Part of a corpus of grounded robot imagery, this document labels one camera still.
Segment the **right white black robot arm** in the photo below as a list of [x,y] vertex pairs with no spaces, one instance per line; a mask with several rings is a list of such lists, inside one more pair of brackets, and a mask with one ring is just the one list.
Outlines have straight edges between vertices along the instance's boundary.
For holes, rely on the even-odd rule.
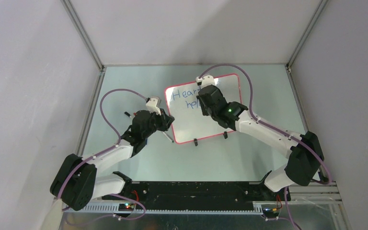
[[227,102],[215,85],[202,88],[197,95],[202,114],[210,116],[222,128],[247,134],[280,152],[287,163],[263,178],[260,196],[274,199],[279,191],[292,184],[308,186],[323,163],[318,137],[312,133],[286,132],[252,116],[248,108],[239,102]]

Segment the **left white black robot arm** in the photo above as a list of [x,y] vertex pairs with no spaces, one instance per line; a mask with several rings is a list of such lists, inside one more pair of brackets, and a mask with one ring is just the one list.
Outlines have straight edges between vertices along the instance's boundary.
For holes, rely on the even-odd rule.
[[137,111],[117,144],[85,159],[76,154],[68,155],[50,186],[50,193],[75,211],[83,209],[92,199],[112,193],[120,199],[128,199],[132,186],[126,183],[125,176],[117,173],[101,176],[100,173],[137,155],[153,133],[167,131],[174,121],[163,109],[159,114]]

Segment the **pink framed whiteboard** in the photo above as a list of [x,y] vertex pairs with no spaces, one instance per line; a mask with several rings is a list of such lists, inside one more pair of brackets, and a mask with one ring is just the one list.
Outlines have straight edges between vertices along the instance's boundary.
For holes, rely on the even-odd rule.
[[[227,102],[242,102],[240,79],[235,73],[214,78],[215,85],[221,90]],[[224,129],[210,116],[202,114],[196,95],[201,86],[195,81],[173,85],[164,91],[167,111],[175,120],[171,125],[172,136],[177,144],[193,142],[219,136],[231,129]]]

